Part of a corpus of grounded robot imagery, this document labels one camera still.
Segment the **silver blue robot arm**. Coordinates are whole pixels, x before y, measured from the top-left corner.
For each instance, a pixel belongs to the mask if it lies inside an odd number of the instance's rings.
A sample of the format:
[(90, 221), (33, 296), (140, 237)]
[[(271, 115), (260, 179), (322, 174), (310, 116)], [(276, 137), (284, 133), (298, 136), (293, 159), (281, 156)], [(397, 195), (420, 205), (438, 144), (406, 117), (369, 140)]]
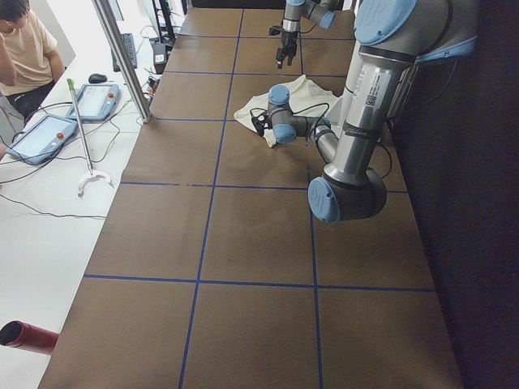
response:
[(281, 36), (281, 46), (276, 52), (277, 68), (282, 69), (285, 63), (288, 66), (292, 65), (302, 35), (302, 19), (307, 19), (323, 29), (329, 29), (335, 19), (335, 11), (343, 4), (343, 1), (336, 0), (286, 0), (281, 24), (273, 25), (268, 30), (269, 36)]
[(325, 162), (308, 186), (313, 215), (360, 220), (385, 205), (382, 178), (370, 167), (403, 72), (470, 55), (477, 39), (476, 1), (364, 1), (354, 18), (356, 44), (341, 102), (341, 133), (323, 116), (298, 116), (286, 86), (268, 93), (266, 119), (278, 143), (312, 139)]

